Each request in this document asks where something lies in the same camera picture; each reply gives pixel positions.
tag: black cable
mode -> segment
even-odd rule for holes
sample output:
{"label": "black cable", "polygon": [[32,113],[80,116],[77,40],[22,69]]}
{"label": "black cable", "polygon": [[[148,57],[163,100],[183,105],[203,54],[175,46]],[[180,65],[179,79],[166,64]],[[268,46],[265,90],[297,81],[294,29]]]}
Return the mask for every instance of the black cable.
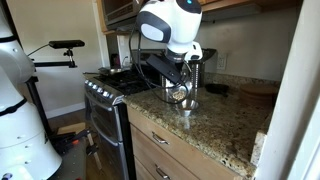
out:
{"label": "black cable", "polygon": [[30,56],[31,54],[39,51],[40,49],[42,49],[42,48],[44,48],[44,47],[46,47],[46,46],[49,46],[49,44],[46,44],[46,45],[44,45],[44,46],[39,47],[38,49],[36,49],[36,50],[32,51],[31,53],[29,53],[27,56]]}
{"label": "black cable", "polygon": [[[168,103],[168,104],[180,104],[181,102],[183,102],[188,94],[189,94],[189,90],[186,86],[186,84],[184,83],[184,79],[181,79],[180,82],[174,86],[171,86],[171,87],[162,87],[161,85],[158,85],[158,84],[155,84],[155,83],[152,83],[149,81],[148,78],[146,78],[146,76],[144,75],[143,73],[143,70],[142,70],[142,67],[141,67],[141,60],[140,60],[140,56],[141,56],[141,33],[139,33],[139,39],[138,39],[138,52],[137,52],[137,58],[138,58],[138,64],[137,64],[137,61],[135,60],[135,57],[133,56],[133,53],[132,53],[132,47],[131,47],[131,40],[132,40],[132,37],[133,37],[133,34],[134,34],[134,31],[136,29],[136,26],[137,26],[137,22],[135,22],[132,30],[131,30],[131,33],[130,33],[130,37],[129,37],[129,51],[130,51],[130,55],[131,55],[131,58],[132,58],[132,62],[134,63],[138,73],[140,74],[140,78],[142,78],[145,83],[147,84],[147,86],[149,87],[149,89],[152,91],[152,93],[162,102],[165,102],[165,103]],[[161,89],[165,89],[165,90],[170,90],[170,89],[174,89],[174,88],[178,88],[180,87],[181,85],[185,87],[186,89],[186,94],[184,96],[184,98],[182,98],[181,100],[178,100],[176,102],[169,102],[167,100],[164,100],[162,99],[161,97],[158,96],[158,94],[156,94],[156,92],[154,91],[154,88],[151,87],[151,85],[155,86],[155,87],[158,87],[158,88],[161,88]]]}

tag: oven door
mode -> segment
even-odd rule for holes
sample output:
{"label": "oven door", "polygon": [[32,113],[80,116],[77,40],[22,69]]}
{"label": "oven door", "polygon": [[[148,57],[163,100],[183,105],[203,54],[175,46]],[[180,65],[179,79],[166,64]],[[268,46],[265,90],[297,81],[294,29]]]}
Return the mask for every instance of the oven door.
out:
{"label": "oven door", "polygon": [[98,151],[106,175],[116,180],[129,180],[127,160],[120,129],[117,106],[86,92],[91,108],[91,121],[99,135]]}
{"label": "oven door", "polygon": [[100,150],[98,152],[104,173],[115,180],[129,180],[123,142],[113,141],[98,117],[92,114],[91,118],[99,135]]}
{"label": "oven door", "polygon": [[112,106],[99,95],[92,95],[86,91],[86,97],[89,101],[91,116],[94,115],[97,130],[104,129],[107,139],[110,143],[122,142],[122,132],[120,126],[119,111],[117,106]]}

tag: wooden cabinet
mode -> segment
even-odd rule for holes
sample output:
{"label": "wooden cabinet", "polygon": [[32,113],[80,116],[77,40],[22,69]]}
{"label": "wooden cabinet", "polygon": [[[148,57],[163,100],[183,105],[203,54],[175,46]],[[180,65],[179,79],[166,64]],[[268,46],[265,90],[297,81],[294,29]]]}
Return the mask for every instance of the wooden cabinet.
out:
{"label": "wooden cabinet", "polygon": [[242,179],[138,111],[128,107],[137,177]]}
{"label": "wooden cabinet", "polygon": [[246,4],[256,4],[261,7],[261,11],[290,8],[300,6],[302,0],[202,0],[202,11],[215,11],[242,6]]}
{"label": "wooden cabinet", "polygon": [[102,32],[107,32],[107,26],[106,23],[104,22],[104,17],[103,17],[103,9],[102,9],[102,0],[97,0],[97,7],[98,7],[98,14],[99,14],[99,22],[100,22],[100,27]]}

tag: kitchen counter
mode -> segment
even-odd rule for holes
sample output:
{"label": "kitchen counter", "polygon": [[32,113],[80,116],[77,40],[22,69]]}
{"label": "kitchen counter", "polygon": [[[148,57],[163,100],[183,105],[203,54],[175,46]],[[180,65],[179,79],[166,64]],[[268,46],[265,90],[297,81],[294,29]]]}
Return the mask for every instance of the kitchen counter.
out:
{"label": "kitchen counter", "polygon": [[239,101],[237,93],[229,91],[225,98],[199,88],[191,93],[199,108],[189,117],[181,117],[174,105],[160,101],[151,90],[127,96],[123,101],[204,154],[251,178],[256,169],[250,163],[255,137],[272,108],[246,105]]}

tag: oven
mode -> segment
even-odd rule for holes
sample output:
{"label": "oven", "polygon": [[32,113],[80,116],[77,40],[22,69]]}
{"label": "oven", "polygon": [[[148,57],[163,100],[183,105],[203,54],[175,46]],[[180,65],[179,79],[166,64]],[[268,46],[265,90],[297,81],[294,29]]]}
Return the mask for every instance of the oven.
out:
{"label": "oven", "polygon": [[[141,68],[149,81],[160,84],[159,73],[150,67]],[[135,69],[112,75],[100,73],[85,81],[86,106],[90,109],[89,117],[99,134],[100,154],[104,152],[100,157],[101,163],[109,162],[112,173],[121,180],[136,179],[130,123],[127,106],[122,99],[149,88]]]}
{"label": "oven", "polygon": [[87,108],[91,110],[91,121],[99,135],[101,163],[109,163],[112,176],[119,180],[136,179],[126,105],[112,105],[89,86],[85,89]]}

